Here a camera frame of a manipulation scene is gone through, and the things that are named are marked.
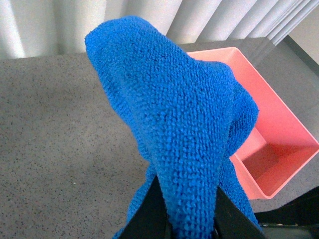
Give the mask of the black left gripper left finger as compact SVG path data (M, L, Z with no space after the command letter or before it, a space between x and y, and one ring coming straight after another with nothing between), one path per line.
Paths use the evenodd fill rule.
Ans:
M170 239L172 226L155 177L141 206L119 236L120 239Z

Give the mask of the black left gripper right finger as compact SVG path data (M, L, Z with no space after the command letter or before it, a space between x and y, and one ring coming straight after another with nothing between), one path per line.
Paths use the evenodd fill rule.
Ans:
M264 239L265 234L217 188L213 239Z

